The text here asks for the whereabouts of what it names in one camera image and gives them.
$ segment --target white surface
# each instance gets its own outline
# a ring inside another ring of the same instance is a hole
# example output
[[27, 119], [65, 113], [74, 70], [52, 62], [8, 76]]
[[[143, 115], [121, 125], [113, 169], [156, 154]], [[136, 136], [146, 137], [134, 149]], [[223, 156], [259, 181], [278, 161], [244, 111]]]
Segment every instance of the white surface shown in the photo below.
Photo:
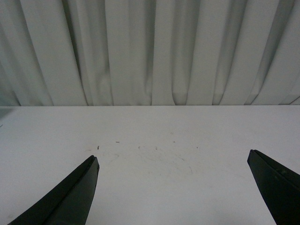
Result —
[[87, 225], [275, 225], [249, 151], [300, 173], [298, 106], [12, 109], [0, 119], [4, 225], [92, 154]]

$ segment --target white tabletop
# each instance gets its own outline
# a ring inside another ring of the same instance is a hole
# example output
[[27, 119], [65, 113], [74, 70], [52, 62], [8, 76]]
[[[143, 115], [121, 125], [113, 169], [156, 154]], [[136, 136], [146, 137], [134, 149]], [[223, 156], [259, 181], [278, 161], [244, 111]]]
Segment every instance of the white tabletop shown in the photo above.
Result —
[[299, 106], [2, 107], [3, 114], [4, 225], [90, 155], [100, 173], [87, 225], [275, 225], [249, 151], [300, 173]]

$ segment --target scratch mark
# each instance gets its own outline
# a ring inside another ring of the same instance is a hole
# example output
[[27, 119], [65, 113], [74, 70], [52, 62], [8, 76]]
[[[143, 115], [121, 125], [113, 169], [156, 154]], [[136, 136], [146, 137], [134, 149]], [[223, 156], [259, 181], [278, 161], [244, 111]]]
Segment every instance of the scratch mark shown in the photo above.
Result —
[[116, 160], [117, 158], [119, 158], [120, 155], [119, 155], [119, 154], [115, 154], [115, 156], [116, 156], [116, 157], [113, 158], [108, 164], [112, 163], [114, 160]]

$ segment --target curtain fold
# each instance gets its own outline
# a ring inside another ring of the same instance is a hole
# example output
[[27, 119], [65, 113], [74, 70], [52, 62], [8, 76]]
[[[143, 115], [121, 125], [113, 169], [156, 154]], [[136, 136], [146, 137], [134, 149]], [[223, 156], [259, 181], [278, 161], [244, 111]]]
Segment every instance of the curtain fold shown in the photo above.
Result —
[[0, 105], [299, 105], [298, 0], [2, 0]]

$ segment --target fabric backdrop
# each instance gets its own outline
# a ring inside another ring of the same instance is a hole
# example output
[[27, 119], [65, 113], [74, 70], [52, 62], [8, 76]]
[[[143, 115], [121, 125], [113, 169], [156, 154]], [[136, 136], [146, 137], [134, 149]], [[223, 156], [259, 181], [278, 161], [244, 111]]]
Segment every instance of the fabric backdrop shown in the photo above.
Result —
[[0, 105], [299, 96], [300, 0], [0, 1]]

